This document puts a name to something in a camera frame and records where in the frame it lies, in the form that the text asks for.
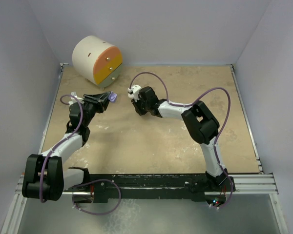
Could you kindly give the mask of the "purple earbud charging case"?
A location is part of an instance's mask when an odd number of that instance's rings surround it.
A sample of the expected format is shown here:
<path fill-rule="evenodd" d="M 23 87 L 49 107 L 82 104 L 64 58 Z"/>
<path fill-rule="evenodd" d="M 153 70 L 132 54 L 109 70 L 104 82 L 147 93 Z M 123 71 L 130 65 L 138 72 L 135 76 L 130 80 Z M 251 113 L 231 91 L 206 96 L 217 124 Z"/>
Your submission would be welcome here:
<path fill-rule="evenodd" d="M 111 103 L 115 103 L 117 100 L 118 95 L 114 92 L 111 92 L 108 99 Z"/>

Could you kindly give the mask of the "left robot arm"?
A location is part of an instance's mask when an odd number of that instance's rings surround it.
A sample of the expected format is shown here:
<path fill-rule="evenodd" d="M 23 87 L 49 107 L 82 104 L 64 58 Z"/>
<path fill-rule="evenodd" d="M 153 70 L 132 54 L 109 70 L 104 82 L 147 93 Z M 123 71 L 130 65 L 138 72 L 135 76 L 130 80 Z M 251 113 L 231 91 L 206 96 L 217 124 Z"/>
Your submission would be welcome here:
<path fill-rule="evenodd" d="M 39 199 L 42 203 L 57 201 L 63 191 L 73 186 L 79 191 L 90 187 L 88 169 L 73 167 L 64 170 L 63 163 L 87 143 L 92 119 L 103 113 L 109 103 L 114 103 L 117 94 L 108 91 L 78 97 L 73 92 L 68 97 L 69 121 L 62 139 L 50 149 L 27 158 L 22 184 L 22 195 L 26 198 Z"/>

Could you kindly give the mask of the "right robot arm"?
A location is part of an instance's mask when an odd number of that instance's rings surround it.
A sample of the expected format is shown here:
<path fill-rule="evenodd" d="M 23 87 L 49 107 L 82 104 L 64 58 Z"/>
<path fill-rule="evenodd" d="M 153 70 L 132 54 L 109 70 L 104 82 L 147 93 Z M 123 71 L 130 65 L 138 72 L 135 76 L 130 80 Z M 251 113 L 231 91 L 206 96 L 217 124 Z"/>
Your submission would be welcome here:
<path fill-rule="evenodd" d="M 194 104 L 169 103 L 165 99 L 158 99 L 149 86 L 142 88 L 133 85 L 127 91 L 140 116 L 150 113 L 156 117 L 174 118 L 184 122 L 189 135 L 202 149 L 208 187 L 213 191 L 220 190 L 228 175 L 217 144 L 220 124 L 205 103 L 200 100 Z"/>

